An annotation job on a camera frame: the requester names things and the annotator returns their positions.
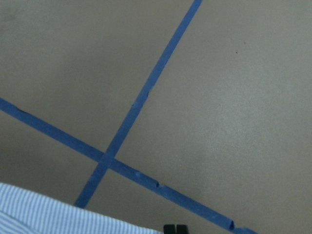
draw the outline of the concrete floor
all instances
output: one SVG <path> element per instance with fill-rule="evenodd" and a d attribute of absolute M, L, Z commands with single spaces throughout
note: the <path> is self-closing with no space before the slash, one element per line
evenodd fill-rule
<path fill-rule="evenodd" d="M 0 97 L 105 151 L 191 0 L 0 0 Z M 204 0 L 117 159 L 260 234 L 312 227 L 312 1 Z M 0 180 L 73 204 L 96 164 L 0 112 Z M 87 206 L 226 231 L 109 171 Z"/>

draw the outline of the shirt fabric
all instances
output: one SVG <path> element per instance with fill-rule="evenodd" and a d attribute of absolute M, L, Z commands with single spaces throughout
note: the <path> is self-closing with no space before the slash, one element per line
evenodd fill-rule
<path fill-rule="evenodd" d="M 161 234 L 0 183 L 1 234 Z"/>

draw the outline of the blue painter's tape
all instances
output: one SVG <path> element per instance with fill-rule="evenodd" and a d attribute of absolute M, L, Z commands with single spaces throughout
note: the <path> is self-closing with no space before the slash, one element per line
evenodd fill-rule
<path fill-rule="evenodd" d="M 84 186 L 82 192 L 80 193 L 78 199 L 75 202 L 75 205 L 84 208 L 88 204 L 89 200 L 93 196 L 94 192 L 96 191 L 100 181 L 102 180 L 103 176 L 105 175 L 106 171 L 109 168 L 109 160 L 115 158 L 118 150 L 120 149 L 122 143 L 124 142 L 126 136 L 128 135 L 130 128 L 132 127 L 133 123 L 135 122 L 138 114 L 140 113 L 147 97 L 148 93 L 156 84 L 160 74 L 162 73 L 163 69 L 165 68 L 169 58 L 171 57 L 173 51 L 175 50 L 178 42 L 180 41 L 182 35 L 184 34 L 187 26 L 192 21 L 196 11 L 198 10 L 201 4 L 201 0 L 195 0 L 191 7 L 189 8 L 188 12 L 184 16 L 182 22 L 178 26 L 177 30 L 175 31 L 174 35 L 170 39 L 168 45 L 166 46 L 164 52 L 160 56 L 157 64 L 155 65 L 154 69 L 152 70 L 150 76 L 148 77 L 147 81 L 145 82 L 143 88 L 141 89 L 140 93 L 138 94 L 135 102 L 133 103 L 130 111 L 128 112 L 126 118 L 124 119 L 123 123 L 121 124 L 120 128 L 118 129 L 116 135 L 114 136 L 113 140 L 111 141 L 110 145 L 106 150 L 106 155 L 102 157 L 100 163 L 97 165 L 95 170 L 93 171 L 92 175 L 90 176 L 88 182 Z"/>
<path fill-rule="evenodd" d="M 15 105 L 2 98 L 0 98 L 0 110 L 95 161 L 99 161 L 104 154 L 100 150 L 76 139 L 51 124 L 20 110 Z"/>
<path fill-rule="evenodd" d="M 62 130 L 44 122 L 43 120 L 26 113 L 18 109 L 13 104 L 0 98 L 0 109 L 12 117 L 22 121 L 23 123 L 41 131 L 42 133 L 54 138 L 55 140 L 69 146 L 70 148 L 88 156 L 89 158 L 99 162 L 100 157 L 104 153 L 97 150 L 86 143 L 74 138 L 73 136 L 63 132 Z M 234 228 L 234 223 L 231 219 L 213 211 L 212 209 L 201 205 L 200 203 L 186 197 L 185 195 L 167 187 L 160 185 L 156 180 L 151 177 L 137 171 L 128 165 L 108 156 L 107 160 L 110 160 L 108 165 L 115 172 L 121 174 L 122 176 L 138 183 L 139 185 L 161 195 L 162 197 L 190 210 L 191 212 L 213 222 L 214 224 L 223 227 L 224 229 L 234 233 L 234 234 L 256 234 L 254 231 L 248 228 Z"/>
<path fill-rule="evenodd" d="M 157 180 L 116 159 L 112 161 L 110 169 L 229 232 L 234 234 L 257 234 L 248 228 L 236 228 L 233 220 L 198 203 L 197 201 L 192 200 L 191 198 L 168 186 L 160 185 Z"/>

